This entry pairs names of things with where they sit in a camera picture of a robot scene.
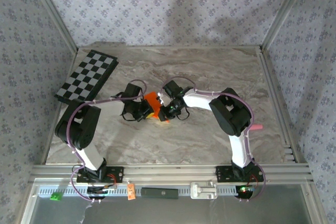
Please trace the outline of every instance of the patterned wallpaper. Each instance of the patterned wallpaper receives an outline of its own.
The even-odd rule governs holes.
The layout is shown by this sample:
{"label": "patterned wallpaper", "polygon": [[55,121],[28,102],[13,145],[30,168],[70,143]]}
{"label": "patterned wallpaper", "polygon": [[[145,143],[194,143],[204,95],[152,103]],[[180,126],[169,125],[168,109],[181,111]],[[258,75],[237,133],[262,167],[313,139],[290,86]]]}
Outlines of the patterned wallpaper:
{"label": "patterned wallpaper", "polygon": [[0,5],[0,223],[13,223],[72,57],[39,0]]}
{"label": "patterned wallpaper", "polygon": [[283,0],[53,0],[77,46],[260,45]]}
{"label": "patterned wallpaper", "polygon": [[336,0],[298,0],[270,47],[291,128],[336,223]]}

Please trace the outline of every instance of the marble surface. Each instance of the marble surface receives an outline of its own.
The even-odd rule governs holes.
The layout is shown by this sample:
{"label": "marble surface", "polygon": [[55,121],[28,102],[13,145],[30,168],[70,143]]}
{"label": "marble surface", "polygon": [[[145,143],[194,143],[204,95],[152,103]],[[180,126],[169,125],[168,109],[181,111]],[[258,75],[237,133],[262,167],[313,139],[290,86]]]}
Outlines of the marble surface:
{"label": "marble surface", "polygon": [[[169,77],[191,78],[201,90],[233,88],[253,108],[261,131],[250,134],[252,153],[258,162],[284,161],[284,149],[266,83],[254,50],[173,49],[111,47],[109,44],[80,48],[75,62],[95,49],[118,57],[119,65],[97,96],[108,98],[123,91],[133,79],[142,79],[148,92],[158,92]],[[176,82],[186,87],[183,79]],[[220,129],[211,111],[190,108],[185,121],[170,123],[151,118],[127,122],[121,116],[104,113],[93,138],[109,164],[144,163],[229,163],[232,156],[228,136]],[[75,163],[77,159],[59,138],[53,138],[47,163]]]}

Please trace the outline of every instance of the white latch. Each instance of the white latch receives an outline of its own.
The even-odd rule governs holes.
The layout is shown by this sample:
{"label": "white latch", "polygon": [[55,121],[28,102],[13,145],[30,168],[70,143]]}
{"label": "white latch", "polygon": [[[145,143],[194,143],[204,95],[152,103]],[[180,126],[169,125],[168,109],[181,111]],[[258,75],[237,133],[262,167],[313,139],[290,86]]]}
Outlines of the white latch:
{"label": "white latch", "polygon": [[217,199],[217,185],[212,181],[191,182],[190,196],[192,199]]}

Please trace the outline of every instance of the chessboard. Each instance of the chessboard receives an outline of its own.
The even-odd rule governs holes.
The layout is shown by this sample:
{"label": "chessboard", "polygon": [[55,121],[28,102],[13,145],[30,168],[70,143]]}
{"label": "chessboard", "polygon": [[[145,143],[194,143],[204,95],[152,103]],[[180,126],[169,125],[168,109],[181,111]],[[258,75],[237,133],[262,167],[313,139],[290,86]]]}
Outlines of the chessboard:
{"label": "chessboard", "polygon": [[66,104],[76,98],[92,101],[117,65],[116,57],[91,50],[55,97]]}

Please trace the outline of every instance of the black mounting plate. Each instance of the black mounting plate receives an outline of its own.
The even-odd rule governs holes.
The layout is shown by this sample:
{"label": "black mounting plate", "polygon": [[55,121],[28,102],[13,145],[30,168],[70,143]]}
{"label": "black mounting plate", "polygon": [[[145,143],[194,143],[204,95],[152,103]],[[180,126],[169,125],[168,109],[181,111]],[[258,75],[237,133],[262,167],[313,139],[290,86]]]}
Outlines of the black mounting plate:
{"label": "black mounting plate", "polygon": [[225,182],[250,182],[251,175],[254,175],[258,182],[263,182],[264,178],[262,176],[261,170],[258,166],[253,165],[249,172],[246,173],[244,178],[237,178],[233,173],[232,165],[221,165],[216,166],[216,176],[218,183],[225,183]]}
{"label": "black mounting plate", "polygon": [[[122,166],[106,166],[106,175],[113,174],[116,178],[116,183],[122,183],[122,178],[124,176],[124,167]],[[105,176],[102,180],[98,180],[92,176],[88,176],[84,169],[78,171],[77,183],[106,183],[113,184],[113,178]]]}

